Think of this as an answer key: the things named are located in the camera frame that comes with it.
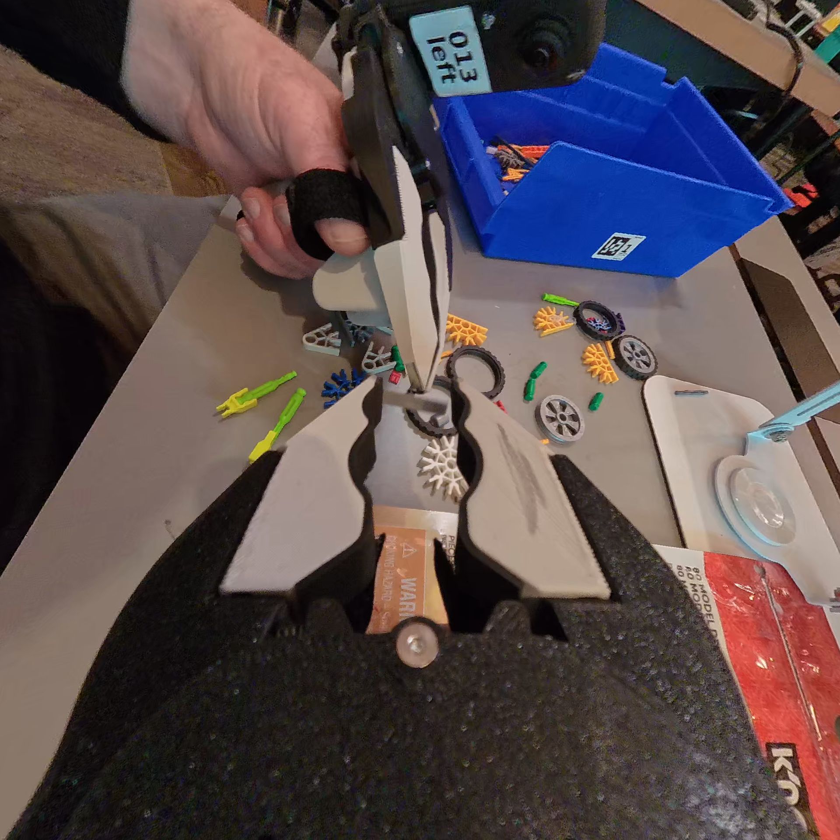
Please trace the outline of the grey wheel hub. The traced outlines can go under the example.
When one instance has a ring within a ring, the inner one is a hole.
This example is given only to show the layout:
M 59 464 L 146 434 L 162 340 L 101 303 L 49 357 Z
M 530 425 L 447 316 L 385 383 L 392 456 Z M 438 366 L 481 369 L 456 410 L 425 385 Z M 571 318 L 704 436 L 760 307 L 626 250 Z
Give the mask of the grey wheel hub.
M 558 445 L 572 445 L 585 434 L 580 408 L 562 395 L 544 397 L 535 409 L 535 419 L 546 438 Z

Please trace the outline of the black rubber tyre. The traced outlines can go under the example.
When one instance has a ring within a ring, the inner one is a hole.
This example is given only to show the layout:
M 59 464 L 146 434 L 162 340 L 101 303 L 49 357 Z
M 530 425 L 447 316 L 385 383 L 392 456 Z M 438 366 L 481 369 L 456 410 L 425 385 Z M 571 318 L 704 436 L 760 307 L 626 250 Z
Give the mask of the black rubber tyre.
M 439 374 L 435 376 L 432 390 L 430 392 L 447 392 L 451 397 L 452 384 L 450 379 L 445 375 Z M 403 413 L 406 417 L 407 422 L 410 425 L 412 425 L 418 433 L 426 436 L 427 438 L 440 439 L 444 437 L 453 437 L 457 435 L 458 429 L 452 417 L 452 409 L 450 415 L 451 420 L 447 425 L 443 426 L 438 426 L 434 422 L 430 422 L 428 420 L 428 415 L 424 415 L 423 418 L 421 418 L 413 412 L 403 411 Z
M 585 323 L 587 317 L 596 316 L 609 319 L 613 330 L 608 335 L 600 335 L 590 330 Z M 623 334 L 618 333 L 615 312 L 598 301 L 582 301 L 573 311 L 576 326 L 583 334 L 593 342 L 614 340 Z
M 480 346 L 478 347 L 467 345 L 457 348 L 447 358 L 447 376 L 449 377 L 449 379 L 452 380 L 456 376 L 457 363 L 460 360 L 467 358 L 472 358 L 483 363 L 490 371 L 490 373 L 493 374 L 493 386 L 488 391 L 485 391 L 483 393 L 486 398 L 488 398 L 492 402 L 495 402 L 504 388 L 504 385 L 506 383 L 506 376 L 498 358 L 488 350 L 485 350 Z

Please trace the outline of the blue bin with square label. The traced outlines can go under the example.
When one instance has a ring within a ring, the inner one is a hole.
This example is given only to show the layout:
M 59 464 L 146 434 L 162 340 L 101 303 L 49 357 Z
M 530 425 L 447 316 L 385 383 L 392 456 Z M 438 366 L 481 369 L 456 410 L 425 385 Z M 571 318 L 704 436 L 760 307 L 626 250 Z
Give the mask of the blue bin with square label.
M 792 203 L 694 85 L 602 44 L 568 87 L 439 99 L 444 147 L 488 258 L 680 277 Z M 548 144 L 508 196 L 493 135 Z

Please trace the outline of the pile of toy parts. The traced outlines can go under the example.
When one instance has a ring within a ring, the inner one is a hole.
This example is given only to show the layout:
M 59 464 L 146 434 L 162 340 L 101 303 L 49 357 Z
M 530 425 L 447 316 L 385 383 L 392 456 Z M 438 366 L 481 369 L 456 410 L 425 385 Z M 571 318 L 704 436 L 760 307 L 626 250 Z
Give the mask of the pile of toy parts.
M 492 166 L 500 183 L 502 194 L 510 192 L 530 173 L 548 153 L 548 144 L 510 143 L 495 134 L 486 145 L 486 154 L 494 161 Z

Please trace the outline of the blue snowflake connector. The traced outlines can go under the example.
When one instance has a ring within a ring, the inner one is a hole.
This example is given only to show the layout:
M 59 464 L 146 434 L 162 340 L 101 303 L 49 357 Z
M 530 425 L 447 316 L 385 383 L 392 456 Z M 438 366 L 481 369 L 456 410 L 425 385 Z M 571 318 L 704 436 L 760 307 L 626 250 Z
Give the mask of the blue snowflake connector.
M 357 386 L 364 382 L 367 375 L 365 372 L 355 368 L 351 368 L 349 373 L 345 369 L 331 373 L 330 378 L 323 383 L 321 391 L 323 409 L 329 409 L 343 397 L 351 393 Z

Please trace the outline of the white base board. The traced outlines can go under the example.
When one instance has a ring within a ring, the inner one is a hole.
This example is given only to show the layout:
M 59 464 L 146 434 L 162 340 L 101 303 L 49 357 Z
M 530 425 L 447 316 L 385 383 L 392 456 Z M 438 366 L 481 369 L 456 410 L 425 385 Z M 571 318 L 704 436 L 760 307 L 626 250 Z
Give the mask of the white base board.
M 681 389 L 709 394 L 674 396 Z M 837 613 L 838 547 L 791 443 L 758 433 L 772 420 L 770 409 L 747 396 L 660 374 L 645 382 L 643 398 L 685 546 L 778 564 L 807 602 Z M 750 459 L 787 496 L 796 519 L 791 545 L 756 553 L 730 529 L 713 486 L 714 468 L 730 455 Z

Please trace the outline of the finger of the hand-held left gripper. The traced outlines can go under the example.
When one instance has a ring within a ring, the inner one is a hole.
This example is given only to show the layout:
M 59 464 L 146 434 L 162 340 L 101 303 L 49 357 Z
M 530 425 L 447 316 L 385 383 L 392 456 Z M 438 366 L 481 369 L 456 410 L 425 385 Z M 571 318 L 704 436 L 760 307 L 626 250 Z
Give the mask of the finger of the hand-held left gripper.
M 432 387 L 438 363 L 446 341 L 446 323 L 451 291 L 452 242 L 448 221 L 433 209 L 427 215 L 432 256 L 434 260 L 434 292 L 432 303 L 435 318 L 435 345 L 431 370 L 427 379 L 427 389 Z
M 387 323 L 413 389 L 430 389 L 438 365 L 438 211 L 423 209 L 411 168 L 392 148 L 404 235 L 355 257 L 332 255 L 313 278 L 318 305 L 360 325 Z

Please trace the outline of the person's left forearm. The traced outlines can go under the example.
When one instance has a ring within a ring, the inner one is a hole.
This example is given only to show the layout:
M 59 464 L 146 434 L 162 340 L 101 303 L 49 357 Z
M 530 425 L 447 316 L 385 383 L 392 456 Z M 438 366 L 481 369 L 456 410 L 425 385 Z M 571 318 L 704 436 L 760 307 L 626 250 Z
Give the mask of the person's left forearm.
M 168 143 L 141 118 L 122 88 L 129 12 L 130 1 L 2 1 L 1 43 L 147 138 Z

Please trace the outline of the grey wheel with black tyre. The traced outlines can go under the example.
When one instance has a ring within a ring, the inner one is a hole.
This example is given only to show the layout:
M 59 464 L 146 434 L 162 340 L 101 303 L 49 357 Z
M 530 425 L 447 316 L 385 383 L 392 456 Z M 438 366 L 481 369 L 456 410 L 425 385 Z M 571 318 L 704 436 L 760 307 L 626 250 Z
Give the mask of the grey wheel with black tyre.
M 626 376 L 644 382 L 657 374 L 658 360 L 655 352 L 638 337 L 625 333 L 613 340 L 612 349 L 612 361 Z

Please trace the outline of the white snowflake connector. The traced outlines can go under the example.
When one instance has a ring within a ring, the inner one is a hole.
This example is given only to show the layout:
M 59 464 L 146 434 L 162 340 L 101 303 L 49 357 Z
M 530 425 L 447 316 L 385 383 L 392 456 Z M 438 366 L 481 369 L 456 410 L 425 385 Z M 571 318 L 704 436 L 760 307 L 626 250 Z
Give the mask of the white snowflake connector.
M 461 502 L 469 488 L 458 467 L 457 455 L 458 437 L 447 435 L 429 441 L 417 462 L 424 486 L 455 504 Z

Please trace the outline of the grey connector piece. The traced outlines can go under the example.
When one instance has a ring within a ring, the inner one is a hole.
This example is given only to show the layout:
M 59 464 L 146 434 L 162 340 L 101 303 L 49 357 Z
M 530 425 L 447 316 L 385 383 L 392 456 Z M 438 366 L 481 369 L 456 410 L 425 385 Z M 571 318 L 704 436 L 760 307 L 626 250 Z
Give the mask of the grey connector piece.
M 428 415 L 428 420 L 438 426 L 447 425 L 451 420 L 451 397 L 447 392 L 384 392 L 383 403 L 388 406 L 400 408 L 406 412 L 413 412 L 423 418 Z

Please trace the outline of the printed construction toy bag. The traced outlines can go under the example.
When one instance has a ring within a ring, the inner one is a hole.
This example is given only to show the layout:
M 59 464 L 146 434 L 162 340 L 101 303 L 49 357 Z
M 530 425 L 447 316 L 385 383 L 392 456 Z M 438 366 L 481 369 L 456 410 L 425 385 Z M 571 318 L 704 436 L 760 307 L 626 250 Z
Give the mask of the printed construction toy bag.
M 385 536 L 368 634 L 448 616 L 434 550 L 454 556 L 453 512 L 374 507 Z M 810 838 L 839 838 L 838 616 L 808 603 L 784 568 L 656 545 L 717 639 L 783 798 Z

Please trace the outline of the background wooden table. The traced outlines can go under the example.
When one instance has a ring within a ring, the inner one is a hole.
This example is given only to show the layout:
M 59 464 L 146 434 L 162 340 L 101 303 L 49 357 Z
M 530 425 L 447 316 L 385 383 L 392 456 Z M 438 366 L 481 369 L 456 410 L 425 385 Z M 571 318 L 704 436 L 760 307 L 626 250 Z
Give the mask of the background wooden table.
M 787 88 L 797 64 L 791 42 L 766 28 L 764 12 L 753 20 L 719 1 L 641 1 L 660 18 L 733 60 L 780 90 Z M 803 66 L 792 96 L 832 117 L 839 112 L 839 76 L 798 38 Z

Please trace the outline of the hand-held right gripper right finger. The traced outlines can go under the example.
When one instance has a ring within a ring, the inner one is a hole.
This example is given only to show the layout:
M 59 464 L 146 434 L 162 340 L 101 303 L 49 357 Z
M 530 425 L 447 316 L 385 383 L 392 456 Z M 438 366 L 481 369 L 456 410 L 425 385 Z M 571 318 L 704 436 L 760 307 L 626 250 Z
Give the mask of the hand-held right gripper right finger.
M 560 632 L 573 608 L 611 607 L 611 585 L 545 444 L 473 385 L 454 381 L 458 504 L 451 630 L 483 632 L 519 610 L 525 632 Z

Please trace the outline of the dark grey connector with strip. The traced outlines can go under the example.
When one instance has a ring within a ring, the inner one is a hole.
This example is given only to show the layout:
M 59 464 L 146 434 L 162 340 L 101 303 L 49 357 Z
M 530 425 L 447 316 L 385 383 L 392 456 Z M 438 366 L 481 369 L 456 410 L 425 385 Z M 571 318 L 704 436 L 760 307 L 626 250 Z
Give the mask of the dark grey connector with strip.
M 366 346 L 371 341 L 375 327 L 351 321 L 346 311 L 334 311 L 332 315 L 342 345 L 353 348 L 357 345 Z

